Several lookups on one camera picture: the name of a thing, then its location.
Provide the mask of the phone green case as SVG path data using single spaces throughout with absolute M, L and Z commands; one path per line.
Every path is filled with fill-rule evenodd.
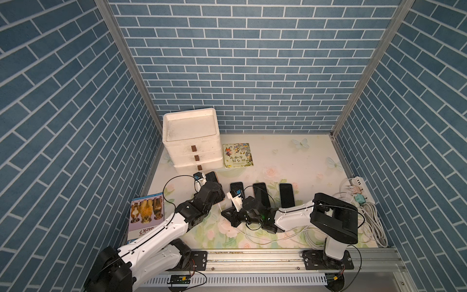
M 280 202 L 281 202 L 282 208 L 292 208 L 296 206 L 292 184 L 280 183 L 279 191 L 280 191 Z
M 230 194 L 232 198 L 241 198 L 245 199 L 244 186 L 242 182 L 236 182 L 230 184 Z

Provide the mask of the phone pink case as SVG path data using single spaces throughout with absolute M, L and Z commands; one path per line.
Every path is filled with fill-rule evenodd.
M 269 200 L 269 193 L 266 188 L 266 184 L 264 182 L 260 183 L 255 183 L 252 185 L 254 189 L 254 195 L 257 200 L 260 201 L 260 203 L 266 207 L 270 208 L 271 207 L 271 202 Z
M 206 181 L 213 182 L 213 183 L 219 183 L 216 172 L 211 171 L 211 172 L 207 173 L 206 174 Z

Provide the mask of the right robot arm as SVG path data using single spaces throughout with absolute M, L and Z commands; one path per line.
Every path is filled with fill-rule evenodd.
M 327 259 L 342 261 L 347 247 L 358 243 L 357 207 L 324 193 L 316 193 L 313 200 L 290 208 L 266 208 L 254 197 L 236 196 L 231 201 L 233 206 L 221 215 L 235 228 L 241 223 L 253 223 L 271 234 L 301 226 L 324 232 Z

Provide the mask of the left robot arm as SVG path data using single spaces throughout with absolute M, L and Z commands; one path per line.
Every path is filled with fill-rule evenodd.
M 180 239 L 225 199 L 220 183 L 208 181 L 179 204 L 162 224 L 133 242 L 101 250 L 83 285 L 85 292 L 133 292 L 157 274 L 183 268 L 191 249 Z

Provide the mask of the green picture book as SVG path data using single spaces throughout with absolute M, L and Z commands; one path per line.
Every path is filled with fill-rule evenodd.
M 253 166 L 252 153 L 249 143 L 223 144 L 225 168 L 239 168 Z

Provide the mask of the white three-drawer cabinet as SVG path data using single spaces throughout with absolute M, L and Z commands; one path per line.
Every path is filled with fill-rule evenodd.
M 162 141 L 180 175 L 223 167 L 223 150 L 213 108 L 167 113 Z

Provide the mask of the blue picture book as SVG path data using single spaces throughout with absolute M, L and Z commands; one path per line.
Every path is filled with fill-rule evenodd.
M 162 193 L 135 198 L 131 201 L 127 243 L 150 232 L 164 221 Z

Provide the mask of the white power strip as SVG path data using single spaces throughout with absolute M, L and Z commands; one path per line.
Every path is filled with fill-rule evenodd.
M 361 194 L 364 197 L 368 196 L 368 187 L 364 179 L 360 176 L 356 176 L 351 179 L 351 184 L 353 186 L 353 193 L 354 194 Z

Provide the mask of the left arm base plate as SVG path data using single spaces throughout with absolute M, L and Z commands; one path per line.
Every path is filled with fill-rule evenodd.
M 190 255 L 183 255 L 180 262 L 170 271 L 205 271 L 207 258 L 207 251 L 191 251 Z

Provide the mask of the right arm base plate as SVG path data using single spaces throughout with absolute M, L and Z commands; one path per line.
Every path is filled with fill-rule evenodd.
M 305 250 L 302 258 L 306 270 L 354 270 L 355 266 L 350 253 L 345 250 L 342 260 L 336 260 L 325 255 L 324 250 Z

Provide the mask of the aluminium mounting rail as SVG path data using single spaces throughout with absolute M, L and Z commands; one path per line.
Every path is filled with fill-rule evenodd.
M 134 292 L 413 292 L 393 249 L 348 250 L 354 270 L 306 270 L 304 249 L 208 250 L 205 271 L 163 271 Z

